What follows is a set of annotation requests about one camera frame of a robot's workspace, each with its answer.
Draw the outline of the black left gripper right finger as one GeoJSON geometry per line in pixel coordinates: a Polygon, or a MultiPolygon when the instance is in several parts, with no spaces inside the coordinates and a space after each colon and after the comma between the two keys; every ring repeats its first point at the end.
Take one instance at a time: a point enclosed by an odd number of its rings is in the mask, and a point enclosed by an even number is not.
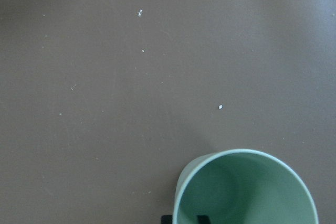
{"type": "Polygon", "coordinates": [[[197,215],[198,224],[211,224],[210,218],[208,215],[197,215]]]}

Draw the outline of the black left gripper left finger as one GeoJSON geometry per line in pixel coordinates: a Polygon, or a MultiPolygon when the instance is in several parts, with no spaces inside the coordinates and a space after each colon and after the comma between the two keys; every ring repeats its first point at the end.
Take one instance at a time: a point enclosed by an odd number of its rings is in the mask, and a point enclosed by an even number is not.
{"type": "Polygon", "coordinates": [[[162,215],[161,224],[172,224],[172,215],[162,215]]]}

